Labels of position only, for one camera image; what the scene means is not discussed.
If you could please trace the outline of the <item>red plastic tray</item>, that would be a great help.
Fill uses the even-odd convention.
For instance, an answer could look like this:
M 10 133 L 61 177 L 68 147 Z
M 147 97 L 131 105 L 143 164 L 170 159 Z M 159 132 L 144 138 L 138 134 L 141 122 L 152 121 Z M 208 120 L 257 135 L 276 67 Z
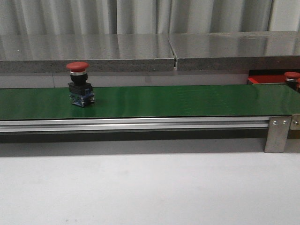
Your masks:
M 280 69 L 280 70 L 250 70 L 247 79 L 248 84 L 285 84 L 285 72 L 298 72 L 299 69 Z

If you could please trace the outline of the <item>left steel table top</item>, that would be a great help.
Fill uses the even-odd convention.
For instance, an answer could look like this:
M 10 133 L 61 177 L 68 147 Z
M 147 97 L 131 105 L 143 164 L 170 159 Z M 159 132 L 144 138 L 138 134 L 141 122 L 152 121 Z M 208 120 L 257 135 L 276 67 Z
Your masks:
M 74 61 L 89 72 L 173 71 L 174 55 L 161 34 L 4 35 L 0 37 L 2 73 L 60 73 Z

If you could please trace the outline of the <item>red mushroom push button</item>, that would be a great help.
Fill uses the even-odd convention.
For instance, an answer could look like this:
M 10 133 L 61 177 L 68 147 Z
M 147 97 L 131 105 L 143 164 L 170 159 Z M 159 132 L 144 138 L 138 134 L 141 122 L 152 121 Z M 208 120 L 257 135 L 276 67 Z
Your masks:
M 298 72 L 285 72 L 285 84 L 292 88 L 293 90 L 297 89 L 298 79 L 300 78 L 300 74 Z

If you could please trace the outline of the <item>green conveyor belt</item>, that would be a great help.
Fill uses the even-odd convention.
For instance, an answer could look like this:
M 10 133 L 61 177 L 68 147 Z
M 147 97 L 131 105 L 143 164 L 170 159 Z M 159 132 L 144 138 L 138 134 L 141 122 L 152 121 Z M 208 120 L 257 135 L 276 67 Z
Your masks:
M 300 112 L 286 85 L 98 87 L 95 102 L 71 104 L 68 88 L 2 89 L 2 120 L 138 117 L 283 116 Z

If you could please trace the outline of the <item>grey pleated curtain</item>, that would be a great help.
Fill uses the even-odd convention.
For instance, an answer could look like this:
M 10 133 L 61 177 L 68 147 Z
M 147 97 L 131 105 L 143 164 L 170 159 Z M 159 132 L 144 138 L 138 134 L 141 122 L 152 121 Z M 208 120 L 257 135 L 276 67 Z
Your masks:
M 299 31 L 297 0 L 3 0 L 0 33 Z

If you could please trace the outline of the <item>right steel table top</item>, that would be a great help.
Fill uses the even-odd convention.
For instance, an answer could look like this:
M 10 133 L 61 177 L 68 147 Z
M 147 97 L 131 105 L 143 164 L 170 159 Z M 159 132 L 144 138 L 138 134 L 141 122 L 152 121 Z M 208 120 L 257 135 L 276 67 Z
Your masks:
M 296 31 L 171 34 L 178 71 L 300 68 Z

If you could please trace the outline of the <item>steel table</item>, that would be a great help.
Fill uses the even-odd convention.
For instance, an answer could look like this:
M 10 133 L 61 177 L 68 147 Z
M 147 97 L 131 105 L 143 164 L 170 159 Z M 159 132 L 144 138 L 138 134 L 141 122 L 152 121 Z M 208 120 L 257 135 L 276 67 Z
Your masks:
M 174 55 L 161 34 L 4 35 L 0 37 L 2 73 L 60 73 L 74 61 L 89 72 L 173 71 Z
M 171 34 L 178 71 L 300 68 L 296 31 Z

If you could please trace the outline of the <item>steel end bracket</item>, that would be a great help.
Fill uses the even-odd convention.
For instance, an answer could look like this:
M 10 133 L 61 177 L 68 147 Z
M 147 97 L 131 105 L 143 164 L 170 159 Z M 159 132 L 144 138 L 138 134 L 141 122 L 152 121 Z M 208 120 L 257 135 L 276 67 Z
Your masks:
M 300 130 L 300 114 L 293 114 L 291 117 L 291 130 Z

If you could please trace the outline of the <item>steel conveyor support bracket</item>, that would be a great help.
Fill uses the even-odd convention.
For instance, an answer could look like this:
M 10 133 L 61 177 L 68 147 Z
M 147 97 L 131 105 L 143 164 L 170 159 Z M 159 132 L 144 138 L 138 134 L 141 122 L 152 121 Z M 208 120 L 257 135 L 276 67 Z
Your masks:
M 270 117 L 265 153 L 282 153 L 290 130 L 291 116 Z

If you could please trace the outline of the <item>aluminium conveyor side rail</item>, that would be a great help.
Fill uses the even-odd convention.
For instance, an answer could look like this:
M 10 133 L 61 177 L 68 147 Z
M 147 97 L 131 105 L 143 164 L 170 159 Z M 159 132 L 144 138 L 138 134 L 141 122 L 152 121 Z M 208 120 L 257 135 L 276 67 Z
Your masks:
M 0 122 L 0 132 L 267 128 L 269 120 L 268 116 L 3 120 Z

